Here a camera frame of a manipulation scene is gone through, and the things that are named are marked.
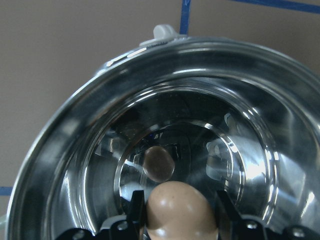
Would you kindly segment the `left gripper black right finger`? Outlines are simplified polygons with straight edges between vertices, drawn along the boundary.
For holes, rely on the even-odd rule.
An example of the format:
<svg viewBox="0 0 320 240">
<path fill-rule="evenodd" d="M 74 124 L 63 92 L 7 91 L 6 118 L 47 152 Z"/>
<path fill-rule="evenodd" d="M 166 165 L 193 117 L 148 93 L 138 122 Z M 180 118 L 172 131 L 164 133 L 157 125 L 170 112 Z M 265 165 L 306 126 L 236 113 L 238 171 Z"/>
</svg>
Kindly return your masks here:
<svg viewBox="0 0 320 240">
<path fill-rule="evenodd" d="M 241 215 L 226 191 L 216 192 L 214 213 L 219 240 L 318 240 L 308 227 L 290 225 L 280 233 L 266 227 L 252 215 Z"/>
</svg>

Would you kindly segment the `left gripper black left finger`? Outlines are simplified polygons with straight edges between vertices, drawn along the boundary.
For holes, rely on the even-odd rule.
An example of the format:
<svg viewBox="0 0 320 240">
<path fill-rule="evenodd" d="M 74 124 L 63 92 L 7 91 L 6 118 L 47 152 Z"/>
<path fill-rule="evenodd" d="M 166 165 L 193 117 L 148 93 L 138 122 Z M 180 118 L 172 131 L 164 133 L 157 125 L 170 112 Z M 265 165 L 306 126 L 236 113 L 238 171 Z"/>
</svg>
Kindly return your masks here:
<svg viewBox="0 0 320 240">
<path fill-rule="evenodd" d="M 58 240 L 142 240 L 146 224 L 143 190 L 132 193 L 127 214 L 107 218 L 98 233 L 84 228 L 72 228 L 60 234 Z"/>
</svg>

